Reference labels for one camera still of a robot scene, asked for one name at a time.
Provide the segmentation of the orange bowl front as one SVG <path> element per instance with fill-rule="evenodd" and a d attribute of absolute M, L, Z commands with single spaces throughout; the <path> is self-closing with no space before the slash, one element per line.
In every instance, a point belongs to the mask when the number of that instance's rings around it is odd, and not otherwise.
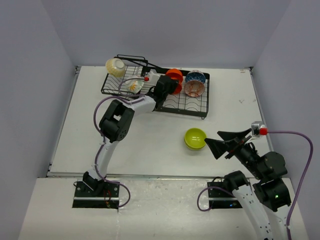
<path fill-rule="evenodd" d="M 177 79 L 175 79 L 174 81 L 177 82 L 177 85 L 176 85 L 176 88 L 175 88 L 175 90 L 174 90 L 174 92 L 173 92 L 172 94 L 173 94 L 173 95 L 177 95 L 177 94 L 179 94 L 179 93 L 181 92 L 181 90 L 182 90 L 182 83 L 181 83 L 179 80 L 177 80 Z"/>

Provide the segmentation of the orange bowl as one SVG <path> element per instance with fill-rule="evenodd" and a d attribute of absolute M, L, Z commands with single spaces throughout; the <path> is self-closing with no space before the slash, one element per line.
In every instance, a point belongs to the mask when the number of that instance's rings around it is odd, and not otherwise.
<path fill-rule="evenodd" d="M 179 82 L 183 81 L 183 74 L 180 70 L 178 70 L 177 68 L 171 68 L 169 69 L 166 73 L 166 76 L 169 76 L 172 79 L 176 79 Z"/>
<path fill-rule="evenodd" d="M 179 80 L 177 80 L 177 79 L 175 79 L 174 81 L 177 82 L 177 85 L 176 85 L 176 88 L 175 88 L 175 90 L 174 90 L 174 92 L 173 92 L 172 94 L 173 94 L 173 95 L 177 95 L 177 94 L 179 94 L 179 93 L 181 92 L 181 90 L 182 90 L 182 83 L 181 83 Z"/>

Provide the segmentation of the lime green bowl front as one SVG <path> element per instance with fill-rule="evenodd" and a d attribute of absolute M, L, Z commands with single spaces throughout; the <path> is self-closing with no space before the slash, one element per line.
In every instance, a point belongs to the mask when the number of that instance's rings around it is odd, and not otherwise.
<path fill-rule="evenodd" d="M 199 128 L 190 128 L 184 134 L 184 142 L 188 142 L 190 144 L 200 144 L 201 142 L 205 142 L 205 138 L 207 137 L 206 133 Z"/>

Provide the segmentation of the lime green bowl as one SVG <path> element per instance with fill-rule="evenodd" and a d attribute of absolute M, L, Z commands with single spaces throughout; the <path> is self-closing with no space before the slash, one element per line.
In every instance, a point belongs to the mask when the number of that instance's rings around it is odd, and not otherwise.
<path fill-rule="evenodd" d="M 190 144 L 200 144 L 201 142 L 205 142 L 205 138 L 207 137 L 206 133 L 199 128 L 190 128 L 184 134 L 184 142 L 188 142 Z"/>
<path fill-rule="evenodd" d="M 199 151 L 199 150 L 203 149 L 206 145 L 205 142 L 196 143 L 196 144 L 190 144 L 189 142 L 184 142 L 184 143 L 192 151 Z"/>

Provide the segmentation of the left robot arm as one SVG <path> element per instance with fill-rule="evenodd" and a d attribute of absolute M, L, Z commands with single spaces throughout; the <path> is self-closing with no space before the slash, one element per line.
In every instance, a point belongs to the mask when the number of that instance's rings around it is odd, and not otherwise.
<path fill-rule="evenodd" d="M 133 118 L 162 107 L 168 95 L 175 92 L 179 80 L 161 75 L 156 85 L 146 94 L 124 94 L 109 96 L 101 100 L 94 109 L 93 124 L 102 137 L 102 143 L 94 157 L 92 169 L 83 174 L 82 182 L 92 196 L 103 193 L 104 183 L 127 187 L 106 179 L 109 162 L 117 145 L 129 133 Z"/>

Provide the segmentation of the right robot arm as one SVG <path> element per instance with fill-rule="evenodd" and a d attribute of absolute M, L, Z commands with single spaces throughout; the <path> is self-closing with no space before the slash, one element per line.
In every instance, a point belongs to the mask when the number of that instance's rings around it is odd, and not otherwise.
<path fill-rule="evenodd" d="M 205 138 L 213 156 L 218 159 L 236 157 L 254 176 L 257 183 L 250 184 L 240 171 L 223 177 L 223 191 L 234 197 L 247 214 L 259 240 L 289 240 L 287 223 L 292 205 L 288 187 L 282 177 L 287 174 L 284 157 L 269 151 L 260 156 L 251 142 L 250 129 L 242 132 L 218 131 L 220 140 Z"/>

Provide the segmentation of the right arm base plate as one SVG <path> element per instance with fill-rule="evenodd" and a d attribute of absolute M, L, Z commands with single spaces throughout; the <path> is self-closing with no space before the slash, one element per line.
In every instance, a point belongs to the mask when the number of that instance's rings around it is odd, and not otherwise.
<path fill-rule="evenodd" d="M 207 182 L 207 187 L 218 187 L 225 190 L 224 179 L 220 177 L 214 178 L 212 181 Z M 241 204 L 228 193 L 219 189 L 209 189 L 208 203 L 210 209 L 242 209 Z"/>

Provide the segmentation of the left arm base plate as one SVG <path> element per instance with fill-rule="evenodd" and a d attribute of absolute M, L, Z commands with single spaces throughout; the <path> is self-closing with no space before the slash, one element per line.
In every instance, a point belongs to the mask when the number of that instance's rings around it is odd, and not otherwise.
<path fill-rule="evenodd" d="M 73 183 L 75 187 L 72 208 L 75 209 L 119 209 L 119 192 L 117 184 L 103 182 L 96 190 L 90 189 L 82 181 Z"/>

